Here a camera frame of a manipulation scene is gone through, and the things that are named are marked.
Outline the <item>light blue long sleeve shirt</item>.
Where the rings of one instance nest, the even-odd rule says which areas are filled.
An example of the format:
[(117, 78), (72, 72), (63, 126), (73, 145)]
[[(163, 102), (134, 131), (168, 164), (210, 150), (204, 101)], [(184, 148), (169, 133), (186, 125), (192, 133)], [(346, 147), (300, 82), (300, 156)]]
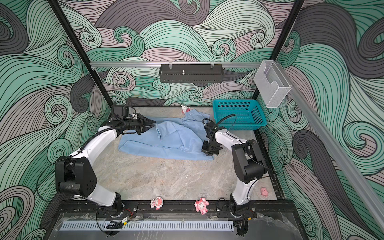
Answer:
[(212, 161), (213, 156), (202, 152), (207, 140), (203, 119), (210, 115), (190, 110), (182, 118), (156, 118), (155, 126), (137, 134), (122, 135), (120, 152), (141, 157), (161, 159)]

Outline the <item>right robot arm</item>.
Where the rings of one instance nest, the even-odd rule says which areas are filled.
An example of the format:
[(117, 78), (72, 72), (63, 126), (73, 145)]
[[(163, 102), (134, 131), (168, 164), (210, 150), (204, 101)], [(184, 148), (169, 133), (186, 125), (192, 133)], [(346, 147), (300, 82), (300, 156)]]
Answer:
[(253, 187), (267, 171), (272, 169), (266, 166), (264, 155), (256, 140), (242, 139), (230, 133), (228, 129), (219, 126), (223, 121), (232, 117), (237, 116), (228, 115), (217, 123), (208, 118), (202, 120), (208, 138), (203, 143), (202, 152), (207, 156), (213, 156), (218, 155), (223, 147), (231, 151), (237, 184), (230, 195), (229, 209), (234, 216), (240, 217), (250, 206)]

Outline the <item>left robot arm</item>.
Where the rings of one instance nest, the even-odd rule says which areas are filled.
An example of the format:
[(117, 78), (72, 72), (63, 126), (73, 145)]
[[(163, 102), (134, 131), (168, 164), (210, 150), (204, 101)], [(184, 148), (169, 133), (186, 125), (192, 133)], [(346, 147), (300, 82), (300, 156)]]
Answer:
[(98, 183), (93, 165), (98, 156), (117, 137), (123, 134), (141, 135), (152, 129), (156, 121), (134, 111), (131, 107), (114, 105), (111, 117), (76, 152), (55, 162), (55, 187), (62, 194), (72, 194), (98, 206), (111, 209), (117, 216), (124, 210), (121, 195)]

